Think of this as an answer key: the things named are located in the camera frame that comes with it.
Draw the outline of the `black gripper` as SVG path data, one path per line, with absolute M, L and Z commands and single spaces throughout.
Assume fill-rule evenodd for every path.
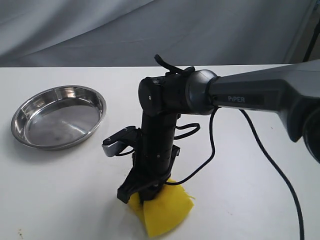
M 128 203 L 138 192 L 140 202 L 151 201 L 162 190 L 171 173 L 171 155 L 178 115 L 142 115 L 134 166 L 117 189 L 117 198 Z

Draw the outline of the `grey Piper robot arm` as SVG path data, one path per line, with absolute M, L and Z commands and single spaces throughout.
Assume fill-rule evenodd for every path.
M 318 60 L 217 76 L 210 70 L 146 77 L 138 87 L 142 124 L 133 168 L 117 190 L 127 203 L 134 193 L 151 200 L 171 173 L 179 114 L 209 115 L 217 108 L 277 113 L 289 138 L 303 139 L 320 158 L 320 62 Z

